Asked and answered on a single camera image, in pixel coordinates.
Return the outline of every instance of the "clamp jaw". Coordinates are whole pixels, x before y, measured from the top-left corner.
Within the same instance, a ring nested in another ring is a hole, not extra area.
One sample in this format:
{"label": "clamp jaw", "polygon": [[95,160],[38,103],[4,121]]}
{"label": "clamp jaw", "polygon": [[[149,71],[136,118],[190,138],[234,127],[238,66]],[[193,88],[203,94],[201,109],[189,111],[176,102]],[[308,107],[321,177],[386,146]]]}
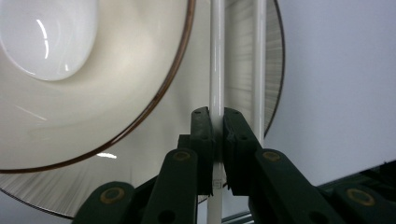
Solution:
{"label": "clamp jaw", "polygon": [[[240,112],[225,108],[223,120],[227,185],[233,195],[249,197],[255,223],[396,223],[393,206],[374,191],[344,185],[322,194],[283,153],[262,149]],[[136,189],[104,184],[73,224],[196,223],[197,195],[212,194],[216,144],[207,107],[194,110],[191,134],[179,137],[156,177]]]}

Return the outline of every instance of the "white wall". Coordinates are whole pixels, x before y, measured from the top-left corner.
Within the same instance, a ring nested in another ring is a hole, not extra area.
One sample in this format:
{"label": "white wall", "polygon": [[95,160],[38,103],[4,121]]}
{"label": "white wall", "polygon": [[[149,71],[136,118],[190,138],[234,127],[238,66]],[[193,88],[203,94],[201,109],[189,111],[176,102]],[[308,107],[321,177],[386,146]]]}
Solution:
{"label": "white wall", "polygon": [[396,1],[279,1],[284,89],[267,147],[314,184],[396,159]]}

